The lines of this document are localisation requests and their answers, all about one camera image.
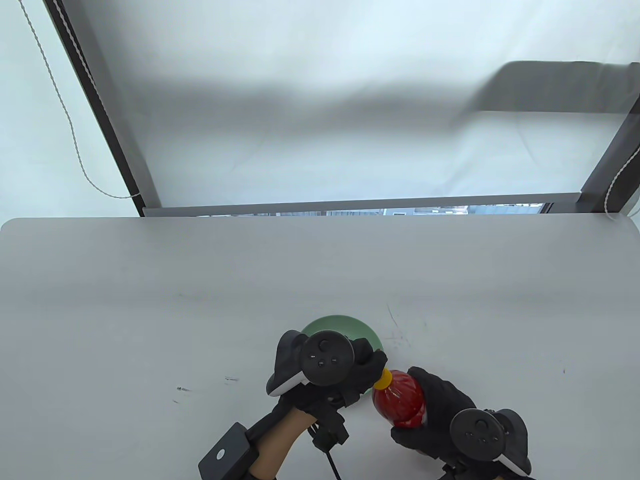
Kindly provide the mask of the person's left hand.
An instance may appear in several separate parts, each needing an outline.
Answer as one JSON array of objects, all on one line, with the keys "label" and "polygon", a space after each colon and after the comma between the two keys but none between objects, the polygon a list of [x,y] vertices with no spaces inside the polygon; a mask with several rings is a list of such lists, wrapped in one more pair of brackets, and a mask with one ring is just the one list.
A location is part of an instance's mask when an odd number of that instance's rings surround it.
[{"label": "person's left hand", "polygon": [[337,411],[358,402],[382,377],[387,355],[382,350],[374,350],[365,338],[350,343],[354,349],[354,365],[344,380],[330,386],[298,384],[279,398],[272,411],[286,414],[295,408],[319,419],[324,408]]}]

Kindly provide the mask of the person's right hand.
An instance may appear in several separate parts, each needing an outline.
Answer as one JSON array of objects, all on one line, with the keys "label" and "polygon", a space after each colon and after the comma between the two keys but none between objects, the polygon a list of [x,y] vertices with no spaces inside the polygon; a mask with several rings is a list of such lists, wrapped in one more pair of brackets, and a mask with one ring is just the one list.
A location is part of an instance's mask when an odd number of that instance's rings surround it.
[{"label": "person's right hand", "polygon": [[460,452],[455,447],[450,425],[461,411],[475,409],[471,398],[438,375],[418,366],[411,366],[407,374],[413,377],[423,391],[426,400],[426,423],[414,429],[393,427],[393,441],[409,450],[419,451],[443,462],[453,461]]}]

